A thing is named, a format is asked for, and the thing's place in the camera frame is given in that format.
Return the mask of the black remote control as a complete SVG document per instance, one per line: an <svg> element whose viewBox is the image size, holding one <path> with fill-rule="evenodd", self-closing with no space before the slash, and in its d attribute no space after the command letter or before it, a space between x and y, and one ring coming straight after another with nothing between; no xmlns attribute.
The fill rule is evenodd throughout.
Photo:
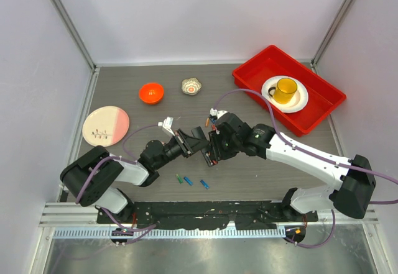
<svg viewBox="0 0 398 274"><path fill-rule="evenodd" d="M195 138L198 138L198 139L200 139L200 140L204 140L204 141L207 142L206 146L205 146L204 148L201 149L201 154L203 155L203 158L205 159L205 161L206 161L206 163L207 163L207 165L208 165L209 167L214 166L215 163L214 163L213 160L211 159L211 150L212 150L212 147L211 147L211 144L210 144L209 140L206 138L206 135L205 135L203 129L202 129L200 126L198 126L198 127L196 127L196 128L193 128L193 129L191 130L191 132L192 132L192 134L193 134L193 136L194 136Z"/></svg>

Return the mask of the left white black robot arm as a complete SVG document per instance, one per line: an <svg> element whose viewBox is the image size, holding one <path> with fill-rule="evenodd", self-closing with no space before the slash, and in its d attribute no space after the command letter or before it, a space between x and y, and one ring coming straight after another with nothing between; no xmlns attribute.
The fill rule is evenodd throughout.
<svg viewBox="0 0 398 274"><path fill-rule="evenodd" d="M203 130L196 127L192 133L176 130L165 144L151 140L136 161L112 155L103 146L95 146L67 166L60 174L60 181L80 206L97 206L116 222L127 223L134 214L134 203L112 184L120 181L147 187L158 179L158 170L166 164L180 156L188 158L203 152L210 144Z"/></svg>

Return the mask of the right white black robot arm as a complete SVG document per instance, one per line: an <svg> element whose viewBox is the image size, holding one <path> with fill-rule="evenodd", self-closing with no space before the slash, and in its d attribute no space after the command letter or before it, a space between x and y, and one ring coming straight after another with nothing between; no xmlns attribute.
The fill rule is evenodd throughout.
<svg viewBox="0 0 398 274"><path fill-rule="evenodd" d="M364 218L376 187L367 158L356 155L349 159L322 152L265 124L250 127L227 111L213 112L209 120L213 128L209 133L211 160L219 162L245 153L290 165L324 183L315 188L289 189L280 207L284 219L295 221L323 209L336 209L353 219Z"/></svg>

